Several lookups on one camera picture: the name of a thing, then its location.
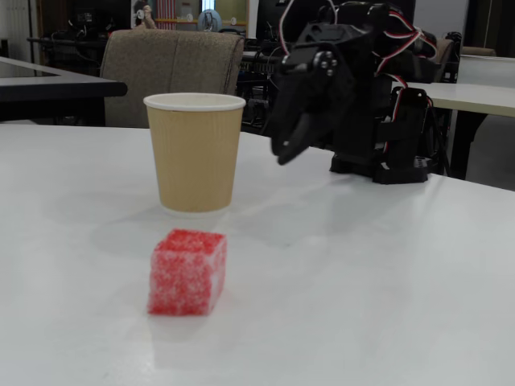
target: white cup rim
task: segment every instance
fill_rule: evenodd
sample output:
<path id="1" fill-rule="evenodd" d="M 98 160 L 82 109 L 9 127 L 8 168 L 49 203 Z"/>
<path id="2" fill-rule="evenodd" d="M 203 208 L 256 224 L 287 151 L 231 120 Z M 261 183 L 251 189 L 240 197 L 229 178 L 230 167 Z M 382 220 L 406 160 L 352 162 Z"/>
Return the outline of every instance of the white cup rim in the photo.
<path id="1" fill-rule="evenodd" d="M 245 99 L 225 94 L 205 92 L 173 92 L 156 94 L 143 99 L 145 105 L 166 111 L 232 111 L 243 109 Z"/>

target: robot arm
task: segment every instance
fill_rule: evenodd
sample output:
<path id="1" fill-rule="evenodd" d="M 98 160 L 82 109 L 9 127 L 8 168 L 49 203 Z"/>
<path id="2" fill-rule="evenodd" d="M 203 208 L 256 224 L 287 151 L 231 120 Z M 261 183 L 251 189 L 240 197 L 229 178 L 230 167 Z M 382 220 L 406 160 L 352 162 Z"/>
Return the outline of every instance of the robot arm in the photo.
<path id="1" fill-rule="evenodd" d="M 279 164 L 323 140 L 336 152 L 333 171 L 379 183 L 425 181 L 427 167 L 416 156 L 428 102 L 404 79 L 435 78 L 438 65 L 427 59 L 436 55 L 435 37 L 390 4 L 343 2 L 335 14 L 325 0 L 294 1 L 297 17 L 322 6 L 314 22 L 284 26 L 283 35 L 294 37 L 307 24 L 278 66 L 280 92 L 267 131 Z M 405 86 L 392 92 L 392 79 Z"/>

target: cable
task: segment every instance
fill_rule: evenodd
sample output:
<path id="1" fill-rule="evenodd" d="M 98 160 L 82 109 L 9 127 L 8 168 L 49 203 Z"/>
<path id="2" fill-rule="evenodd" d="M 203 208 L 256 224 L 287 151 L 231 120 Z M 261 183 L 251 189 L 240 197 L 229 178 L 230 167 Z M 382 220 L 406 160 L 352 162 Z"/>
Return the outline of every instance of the cable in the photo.
<path id="1" fill-rule="evenodd" d="M 441 153 L 440 155 L 443 158 L 443 167 L 445 168 L 447 177 L 452 177 L 451 176 L 451 165 L 449 164 L 449 158 L 447 157 L 447 152 L 445 151 L 445 144 L 443 142 L 443 134 L 440 131 L 438 117 L 436 116 L 436 111 L 435 111 L 435 107 L 434 107 L 435 103 L 433 102 L 433 100 L 431 98 L 427 97 L 427 104 L 429 105 L 429 110 L 431 111 L 431 115 L 432 115 L 433 121 L 435 123 L 436 139 L 439 144 L 440 153 Z"/>
<path id="2" fill-rule="evenodd" d="M 284 52 L 289 55 L 290 52 L 288 51 L 288 48 L 286 47 L 286 42 L 284 41 L 284 30 L 282 28 L 284 24 L 284 20 L 286 20 L 286 16 L 288 15 L 288 12 L 290 11 L 291 6 L 293 6 L 293 3 L 295 0 L 291 0 L 288 3 L 288 6 L 284 10 L 284 14 L 282 14 L 281 18 L 279 19 L 279 42 L 281 43 L 281 47 L 284 50 Z M 335 24 L 338 24 L 338 12 L 336 11 L 335 3 L 332 0 L 328 0 L 329 4 L 331 5 L 332 11 L 335 15 Z"/>
<path id="3" fill-rule="evenodd" d="M 410 22 L 408 22 L 404 16 L 402 16 L 401 14 L 399 14 L 398 12 L 395 12 L 394 10 L 391 10 L 389 12 L 389 15 L 392 16 L 393 18 L 396 18 L 398 20 L 400 20 L 402 22 L 402 24 L 404 24 L 404 27 L 406 27 L 408 30 L 410 30 L 411 32 L 415 32 L 415 31 L 418 31 L 420 32 L 420 39 L 422 39 L 426 44 L 428 44 L 431 48 L 433 48 L 433 52 L 435 53 L 430 59 L 434 59 L 436 58 L 436 56 L 438 55 L 438 48 L 433 44 L 433 42 L 431 42 L 423 33 L 423 31 L 417 27 L 414 27 L 413 24 L 411 24 Z M 389 38 L 391 39 L 406 39 L 409 37 L 408 34 L 395 34 L 395 33 L 392 33 L 392 32 L 388 32 L 388 31 L 385 31 L 385 35 L 388 36 Z"/>
<path id="4" fill-rule="evenodd" d="M 282 48 L 281 46 L 274 48 L 274 50 L 270 53 L 270 56 L 268 57 L 268 60 L 266 61 L 266 66 L 268 67 L 270 65 L 270 59 L 272 59 L 272 56 L 274 56 L 274 53 L 279 49 Z M 279 90 L 279 87 L 275 84 L 275 82 L 272 80 L 272 76 L 268 75 L 268 80 L 271 84 L 274 85 L 274 87 Z"/>
<path id="5" fill-rule="evenodd" d="M 383 56 L 381 63 L 379 64 L 379 66 L 377 66 L 376 74 L 379 75 L 381 73 L 381 70 L 383 69 L 383 67 L 389 62 L 390 59 L 399 55 L 401 52 L 405 51 L 411 44 L 413 44 L 421 36 L 421 34 L 422 34 L 422 32 L 420 32 L 420 31 L 414 32 L 413 37 L 410 40 L 408 40 L 406 43 L 404 43 L 402 46 L 400 46 L 396 51 L 392 52 L 391 54 L 389 54 L 387 56 Z"/>
<path id="6" fill-rule="evenodd" d="M 390 78 L 394 78 L 397 82 L 402 84 L 402 88 L 408 88 L 408 84 L 404 79 L 402 79 L 399 75 L 393 75 L 393 74 L 387 74 L 386 72 L 383 72 L 382 75 L 389 76 Z"/>
<path id="7" fill-rule="evenodd" d="M 395 120 L 397 119 L 397 114 L 399 112 L 399 105 L 401 104 L 402 93 L 404 92 L 405 89 L 406 88 L 403 88 L 402 90 L 399 90 L 399 92 L 398 92 L 397 101 L 395 102 L 395 107 L 393 108 L 392 122 L 395 122 Z M 383 149 L 383 154 L 386 153 L 388 151 L 388 149 L 389 149 L 388 142 L 385 142 L 385 148 Z"/>

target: chair backrest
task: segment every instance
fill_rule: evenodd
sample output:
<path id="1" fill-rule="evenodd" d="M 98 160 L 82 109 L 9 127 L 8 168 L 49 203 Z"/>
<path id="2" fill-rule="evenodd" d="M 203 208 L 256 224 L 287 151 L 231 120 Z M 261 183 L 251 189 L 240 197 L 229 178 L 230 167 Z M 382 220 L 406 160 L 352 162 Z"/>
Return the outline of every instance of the chair backrest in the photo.
<path id="1" fill-rule="evenodd" d="M 443 79 L 443 73 L 445 72 L 445 66 L 451 57 L 452 50 L 454 49 L 454 42 L 449 39 L 437 39 L 436 42 L 436 58 L 435 62 L 440 65 L 440 69 L 436 73 L 435 83 L 439 83 Z"/>
<path id="2" fill-rule="evenodd" d="M 127 84 L 127 95 L 105 99 L 105 123 L 148 128 L 143 98 L 166 92 L 233 94 L 244 40 L 191 31 L 118 31 L 105 50 L 101 76 Z"/>

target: floor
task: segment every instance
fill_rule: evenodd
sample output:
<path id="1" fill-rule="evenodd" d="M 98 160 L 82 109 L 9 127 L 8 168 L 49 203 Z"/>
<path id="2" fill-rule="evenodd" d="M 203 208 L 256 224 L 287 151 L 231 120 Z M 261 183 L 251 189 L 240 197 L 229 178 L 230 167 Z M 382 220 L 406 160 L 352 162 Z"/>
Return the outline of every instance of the floor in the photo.
<path id="1" fill-rule="evenodd" d="M 515 191 L 515 119 L 487 117 L 472 143 L 467 181 Z"/>

